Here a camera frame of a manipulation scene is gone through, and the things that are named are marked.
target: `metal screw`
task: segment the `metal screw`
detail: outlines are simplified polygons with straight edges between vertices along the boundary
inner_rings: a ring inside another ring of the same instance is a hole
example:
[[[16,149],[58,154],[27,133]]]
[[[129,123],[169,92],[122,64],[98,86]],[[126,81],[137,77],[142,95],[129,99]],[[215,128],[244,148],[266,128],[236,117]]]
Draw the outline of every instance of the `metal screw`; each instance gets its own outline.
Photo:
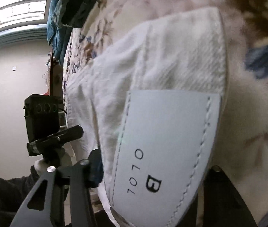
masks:
[[[49,172],[49,173],[52,173],[52,172],[54,172],[55,170],[56,170],[55,166],[49,166],[49,167],[47,168],[47,172]]]
[[[212,169],[217,173],[221,171],[221,168],[219,166],[213,166]]]
[[[88,165],[90,162],[88,159],[82,159],[80,162],[79,162],[82,166],[86,166]]]

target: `dark clothing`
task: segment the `dark clothing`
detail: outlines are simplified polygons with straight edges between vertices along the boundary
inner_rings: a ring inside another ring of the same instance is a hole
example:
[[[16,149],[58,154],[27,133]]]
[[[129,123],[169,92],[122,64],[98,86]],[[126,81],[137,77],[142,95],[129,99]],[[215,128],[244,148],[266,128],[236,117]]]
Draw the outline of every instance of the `dark clothing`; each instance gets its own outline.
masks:
[[[58,21],[74,28],[82,28],[97,0],[61,0],[56,9]]]
[[[39,176],[31,167],[28,177],[4,180],[0,178],[0,227],[9,227],[17,210]]]

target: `printed logo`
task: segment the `printed logo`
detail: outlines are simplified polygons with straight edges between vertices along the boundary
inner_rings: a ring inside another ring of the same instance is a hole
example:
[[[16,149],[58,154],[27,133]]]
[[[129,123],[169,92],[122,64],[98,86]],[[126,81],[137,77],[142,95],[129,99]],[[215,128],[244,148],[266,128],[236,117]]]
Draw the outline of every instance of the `printed logo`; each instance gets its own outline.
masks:
[[[156,178],[151,177],[148,175],[147,183],[146,183],[146,188],[148,191],[152,193],[158,192],[160,185],[161,185],[161,180],[157,180]]]

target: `cable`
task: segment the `cable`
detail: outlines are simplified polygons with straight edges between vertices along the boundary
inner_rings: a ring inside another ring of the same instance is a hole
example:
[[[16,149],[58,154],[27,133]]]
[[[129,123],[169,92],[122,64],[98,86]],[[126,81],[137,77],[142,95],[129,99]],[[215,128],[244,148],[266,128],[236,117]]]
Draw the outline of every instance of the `cable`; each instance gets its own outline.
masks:
[[[61,110],[63,111],[65,114],[67,114],[66,110],[62,109],[62,108],[59,108],[58,110]]]

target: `black camera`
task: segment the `black camera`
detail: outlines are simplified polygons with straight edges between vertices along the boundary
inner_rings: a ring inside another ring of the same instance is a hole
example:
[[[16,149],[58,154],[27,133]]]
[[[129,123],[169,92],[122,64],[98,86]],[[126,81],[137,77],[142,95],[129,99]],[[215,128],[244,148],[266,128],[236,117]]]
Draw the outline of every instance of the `black camera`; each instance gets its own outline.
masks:
[[[26,127],[29,142],[59,131],[58,99],[54,96],[32,94],[25,99]]]

